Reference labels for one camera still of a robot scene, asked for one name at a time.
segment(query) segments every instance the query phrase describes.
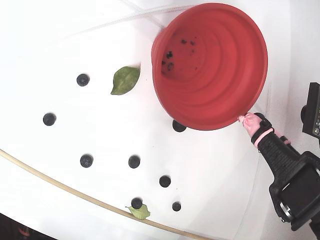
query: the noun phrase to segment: white surface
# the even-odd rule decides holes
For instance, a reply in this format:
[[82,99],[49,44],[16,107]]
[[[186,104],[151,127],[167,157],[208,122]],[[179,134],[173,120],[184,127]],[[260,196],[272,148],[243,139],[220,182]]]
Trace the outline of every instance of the white surface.
[[[203,3],[132,2],[141,9]],[[223,3],[243,10],[261,29],[269,67],[253,110],[284,131],[291,36],[295,37],[290,32],[290,3]],[[134,11],[116,0],[5,3],[0,9],[5,23],[0,25],[0,52],[6,56],[0,60],[0,148],[120,209],[141,197],[152,221],[211,238],[258,239],[272,214],[266,207],[272,174],[263,158],[258,161],[240,124],[216,131],[172,129],[152,84],[150,52],[160,28],[147,18],[135,18],[65,38]],[[166,26],[179,13],[154,17]],[[140,62],[134,89],[123,96],[110,95],[116,70]],[[81,73],[90,76],[85,87],[76,83]],[[42,122],[47,112],[57,116],[51,127]],[[79,163],[85,153],[94,157],[90,168]],[[141,157],[136,169],[128,166],[133,154]],[[1,162],[0,213],[37,231],[59,240],[186,239],[94,206]],[[159,185],[162,175],[171,177],[168,188]],[[172,210],[175,201],[181,202],[179,212]]]

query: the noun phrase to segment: dark speck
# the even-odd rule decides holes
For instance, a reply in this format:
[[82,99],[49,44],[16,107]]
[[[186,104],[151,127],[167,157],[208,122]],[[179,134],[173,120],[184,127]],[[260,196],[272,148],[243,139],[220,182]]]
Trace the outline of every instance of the dark speck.
[[168,71],[171,71],[172,69],[174,69],[174,66],[175,66],[174,63],[170,62],[167,67]]
[[172,57],[173,57],[172,51],[168,51],[168,53],[166,54],[166,58],[169,59]]

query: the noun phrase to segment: leaf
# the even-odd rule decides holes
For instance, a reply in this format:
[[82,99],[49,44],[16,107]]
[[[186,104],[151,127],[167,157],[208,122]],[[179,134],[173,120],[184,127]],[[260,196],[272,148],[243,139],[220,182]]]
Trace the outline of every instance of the leaf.
[[150,212],[146,205],[142,204],[139,209],[134,209],[132,206],[126,206],[130,210],[130,212],[135,216],[137,219],[145,220],[147,217],[150,216]]
[[124,66],[113,76],[111,95],[123,95],[134,88],[140,76],[140,67]]

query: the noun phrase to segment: red bowl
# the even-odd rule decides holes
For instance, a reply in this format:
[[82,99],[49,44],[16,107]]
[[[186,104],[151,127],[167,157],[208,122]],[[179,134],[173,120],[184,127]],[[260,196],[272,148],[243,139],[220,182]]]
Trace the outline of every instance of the red bowl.
[[153,85],[167,113],[198,130],[226,127],[245,114],[264,86],[268,53],[243,11],[205,3],[177,16],[155,39]]

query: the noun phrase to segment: blueberry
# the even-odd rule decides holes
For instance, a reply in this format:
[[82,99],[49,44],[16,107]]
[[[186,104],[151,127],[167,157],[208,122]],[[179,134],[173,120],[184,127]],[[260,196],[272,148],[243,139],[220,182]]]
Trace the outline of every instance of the blueberry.
[[177,122],[176,120],[172,121],[172,127],[178,133],[181,133],[187,129],[186,126],[182,125],[181,123]]
[[90,81],[90,77],[87,74],[80,74],[77,78],[76,78],[76,83],[80,86],[80,87],[84,87],[86,85],[88,85]]
[[171,179],[169,176],[164,175],[164,176],[160,177],[159,183],[160,183],[161,187],[167,188],[171,184]]
[[136,169],[140,165],[140,157],[137,155],[132,155],[131,157],[129,157],[128,163],[130,168]]
[[94,161],[94,158],[90,154],[84,154],[80,158],[80,164],[84,168],[89,168],[91,167],[92,163]]
[[134,209],[140,209],[142,207],[142,200],[139,197],[135,197],[131,200],[131,207]]
[[174,202],[174,203],[172,204],[172,209],[173,209],[173,211],[175,211],[175,212],[180,211],[180,209],[181,209],[181,204],[180,204],[180,202],[178,202],[178,201]]
[[49,112],[49,113],[46,113],[44,116],[43,116],[43,123],[46,125],[46,126],[52,126],[57,120],[57,117],[55,114],[53,114],[52,112]]

